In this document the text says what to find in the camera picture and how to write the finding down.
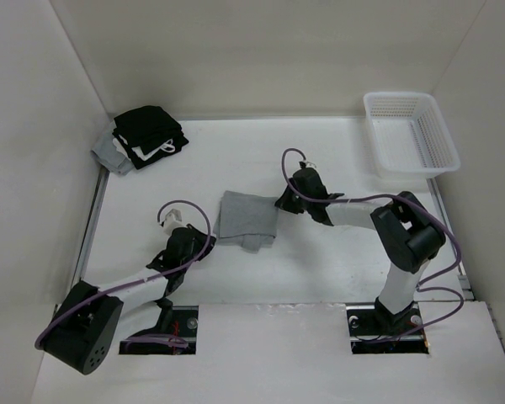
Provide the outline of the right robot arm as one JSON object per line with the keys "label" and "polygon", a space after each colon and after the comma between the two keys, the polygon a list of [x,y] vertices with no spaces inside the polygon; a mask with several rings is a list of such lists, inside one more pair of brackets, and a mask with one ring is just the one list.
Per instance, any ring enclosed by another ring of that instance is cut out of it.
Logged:
{"label": "right robot arm", "polygon": [[391,266],[375,299],[373,320],[380,331],[394,332],[412,308],[417,283],[446,236],[411,192],[403,191],[385,205],[342,202],[342,197],[327,192],[316,169],[303,167],[289,179],[274,205],[296,215],[308,213],[325,226],[361,227],[377,233]]}

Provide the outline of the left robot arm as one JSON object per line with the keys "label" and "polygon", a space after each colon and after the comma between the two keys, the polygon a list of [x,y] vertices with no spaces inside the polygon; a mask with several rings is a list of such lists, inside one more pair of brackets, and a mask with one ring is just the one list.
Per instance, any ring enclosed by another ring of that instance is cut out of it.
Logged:
{"label": "left robot arm", "polygon": [[215,236],[192,225],[179,226],[139,273],[106,286],[77,282],[35,347],[82,375],[102,364],[115,339],[122,350],[142,344],[185,350],[188,343],[179,334],[166,335],[173,314],[169,297],[190,265],[210,254],[215,243]]}

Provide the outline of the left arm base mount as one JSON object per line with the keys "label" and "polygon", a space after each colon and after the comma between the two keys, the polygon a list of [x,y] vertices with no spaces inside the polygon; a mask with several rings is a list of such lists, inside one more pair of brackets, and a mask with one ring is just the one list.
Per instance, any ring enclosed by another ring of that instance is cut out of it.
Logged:
{"label": "left arm base mount", "polygon": [[146,314],[130,313],[114,340],[120,355],[195,355],[199,329],[198,306],[150,307]]}

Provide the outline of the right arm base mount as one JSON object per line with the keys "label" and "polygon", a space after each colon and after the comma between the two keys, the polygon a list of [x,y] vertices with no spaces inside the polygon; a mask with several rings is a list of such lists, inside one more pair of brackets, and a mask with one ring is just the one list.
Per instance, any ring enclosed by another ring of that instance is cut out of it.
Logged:
{"label": "right arm base mount", "polygon": [[401,337],[423,323],[417,303],[393,324],[383,322],[373,305],[347,306],[346,316],[353,354],[428,354],[423,330]]}

